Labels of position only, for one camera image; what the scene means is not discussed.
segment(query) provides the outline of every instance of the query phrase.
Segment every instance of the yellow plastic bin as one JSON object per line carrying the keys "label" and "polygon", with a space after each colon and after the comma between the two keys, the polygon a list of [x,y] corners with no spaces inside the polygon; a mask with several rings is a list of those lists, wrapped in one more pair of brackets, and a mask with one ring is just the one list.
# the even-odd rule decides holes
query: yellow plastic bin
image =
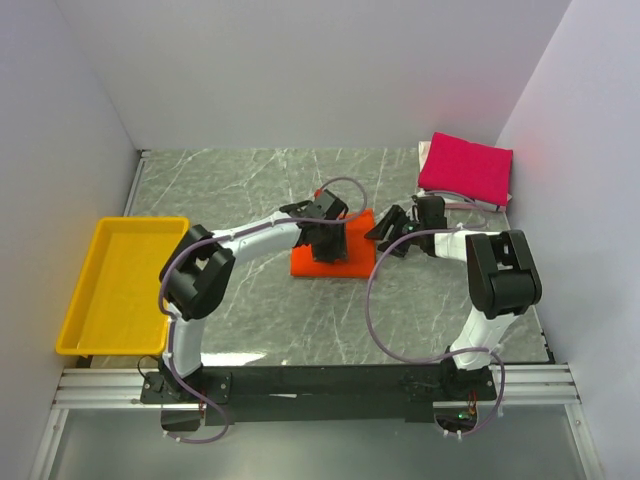
{"label": "yellow plastic bin", "polygon": [[160,270],[189,228],[183,217],[98,222],[56,351],[61,355],[159,355],[167,337],[157,306]]}

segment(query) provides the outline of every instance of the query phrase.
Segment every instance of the gray wall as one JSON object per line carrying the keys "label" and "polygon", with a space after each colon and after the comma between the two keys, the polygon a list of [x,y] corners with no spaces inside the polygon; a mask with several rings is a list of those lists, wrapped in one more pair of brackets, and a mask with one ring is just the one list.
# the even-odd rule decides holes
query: gray wall
{"label": "gray wall", "polygon": [[493,143],[569,0],[57,0],[138,148]]}
{"label": "gray wall", "polygon": [[0,465],[26,478],[62,360],[54,345],[96,221],[135,151],[51,0],[0,2]]}
{"label": "gray wall", "polygon": [[640,478],[640,5],[574,0],[499,145],[515,148],[511,220],[544,284],[607,478]]}

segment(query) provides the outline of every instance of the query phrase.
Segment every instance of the purple cable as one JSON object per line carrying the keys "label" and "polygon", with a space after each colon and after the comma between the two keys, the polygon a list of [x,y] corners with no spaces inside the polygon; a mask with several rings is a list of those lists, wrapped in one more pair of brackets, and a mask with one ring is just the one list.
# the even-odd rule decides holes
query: purple cable
{"label": "purple cable", "polygon": [[[365,209],[367,208],[367,192],[366,192],[366,190],[364,189],[364,187],[362,186],[362,184],[360,182],[358,182],[356,179],[351,178],[351,177],[335,177],[335,178],[332,178],[331,180],[325,182],[320,187],[320,189],[323,190],[328,185],[331,185],[332,183],[340,181],[340,180],[345,180],[345,181],[353,183],[358,188],[358,190],[360,190],[360,193],[362,193],[362,207],[360,208],[360,210],[358,210],[352,216],[350,216],[348,218],[340,219],[340,220],[323,220],[323,219],[294,218],[294,217],[281,218],[281,219],[276,220],[273,224],[271,222],[265,222],[265,223],[262,223],[262,224],[259,224],[259,225],[254,225],[253,227],[246,228],[245,230],[241,230],[241,231],[239,231],[239,232],[237,232],[235,234],[235,237],[241,237],[241,236],[249,235],[251,233],[255,233],[255,232],[258,232],[260,230],[263,230],[265,228],[271,228],[274,225],[281,225],[283,223],[302,223],[302,222],[305,222],[305,223],[320,223],[320,224],[324,224],[324,225],[341,225],[341,224],[348,223],[348,222],[351,222],[351,221],[355,220],[360,215],[362,215],[364,213]],[[190,444],[203,444],[203,443],[215,442],[216,440],[219,440],[220,438],[222,438],[225,435],[225,433],[227,433],[227,431],[229,430],[229,417],[228,417],[227,413],[224,411],[224,409],[220,405],[218,405],[216,402],[214,402],[213,400],[208,398],[206,395],[203,395],[200,392],[198,392],[197,390],[195,390],[194,388],[190,387],[180,377],[180,375],[178,374],[178,371],[176,370],[175,362],[173,361],[173,344],[174,344],[174,340],[175,340],[176,321],[178,319],[177,319],[176,315],[173,312],[171,312],[171,311],[169,311],[168,309],[165,308],[165,306],[164,306],[164,296],[165,296],[165,293],[167,291],[167,286],[169,284],[169,278],[171,277],[171,273],[194,250],[197,250],[198,248],[204,247],[206,245],[210,245],[212,243],[224,242],[226,240],[229,240],[230,238],[231,238],[230,235],[222,235],[222,236],[218,236],[218,237],[207,238],[206,240],[201,240],[200,242],[196,242],[196,243],[194,243],[192,245],[189,245],[182,252],[180,252],[180,254],[173,260],[173,262],[171,262],[171,264],[167,268],[167,271],[165,272],[165,275],[162,278],[162,282],[160,284],[160,292],[158,293],[158,308],[160,309],[160,311],[162,313],[164,313],[165,315],[168,315],[171,318],[170,326],[169,326],[169,335],[168,335],[169,338],[168,338],[168,341],[167,341],[167,354],[169,355],[169,370],[171,371],[171,374],[175,377],[175,379],[178,382],[178,384],[183,389],[185,389],[191,395],[193,395],[194,397],[198,398],[199,400],[203,401],[204,403],[206,403],[207,405],[209,405],[213,409],[215,409],[216,412],[218,412],[220,414],[220,416],[222,417],[222,419],[224,420],[224,426],[222,427],[222,430],[220,430],[220,432],[218,432],[216,435],[214,435],[212,437],[209,437],[209,438],[190,439],[190,438],[182,438],[182,437],[180,437],[179,435],[177,435],[175,433],[167,433],[167,435],[169,437],[175,439],[178,442],[190,443]]]}
{"label": "purple cable", "polygon": [[[486,224],[487,224],[486,216],[484,216],[484,218],[485,218],[485,222],[484,222],[483,225],[465,225],[464,228],[467,229],[467,230],[482,228],[482,227],[486,226]],[[462,228],[463,227],[459,227],[459,228],[443,228],[443,229],[432,229],[432,230],[422,230],[422,231],[419,231],[419,232],[413,232],[413,233],[409,233],[409,234],[407,234],[407,235],[405,235],[403,237],[400,237],[395,242],[393,242],[391,245],[389,245],[389,248],[387,248],[384,252],[382,252],[382,255],[380,256],[380,258],[376,262],[375,266],[373,267],[373,271],[371,272],[371,275],[369,276],[369,280],[367,281],[367,292],[365,294],[365,301],[364,301],[364,316],[365,316],[365,321],[367,322],[367,330],[369,330],[369,335],[371,335],[371,338],[374,341],[374,343],[378,346],[378,348],[380,350],[382,350],[388,356],[390,356],[391,358],[393,358],[395,360],[398,360],[400,362],[414,363],[414,364],[435,363],[435,362],[440,362],[441,360],[445,360],[447,358],[455,357],[456,355],[460,355],[460,354],[463,354],[463,353],[471,353],[471,352],[488,353],[489,355],[491,355],[496,360],[496,362],[500,366],[500,374],[501,374],[501,377],[502,377],[501,380],[500,380],[500,389],[498,391],[498,396],[496,397],[496,403],[494,404],[493,408],[489,412],[489,415],[487,415],[487,417],[479,425],[477,425],[472,430],[469,430],[468,432],[464,432],[464,433],[461,434],[462,436],[466,436],[466,435],[471,435],[472,433],[478,432],[479,430],[482,430],[484,427],[486,427],[491,422],[491,420],[493,420],[493,418],[498,413],[498,409],[500,408],[500,404],[502,403],[502,399],[504,398],[504,388],[505,388],[505,373],[506,372],[505,372],[504,362],[502,361],[502,359],[495,352],[493,352],[492,350],[489,350],[488,348],[484,348],[484,347],[461,348],[460,350],[455,350],[453,352],[443,353],[441,355],[436,355],[434,357],[427,357],[427,358],[409,358],[409,357],[405,357],[403,355],[397,354],[397,353],[392,352],[391,350],[389,350],[389,348],[382,342],[382,340],[380,339],[380,337],[376,333],[375,329],[373,328],[373,321],[371,320],[371,289],[373,288],[373,280],[374,280],[374,278],[376,276],[376,273],[380,269],[380,266],[382,265],[382,262],[384,262],[384,260],[389,256],[389,254],[393,251],[393,249],[396,248],[401,243],[404,243],[407,240],[411,240],[412,238],[420,237],[420,236],[423,236],[423,235],[436,234],[436,233],[453,233],[453,232],[457,232],[457,231],[461,230]]]}

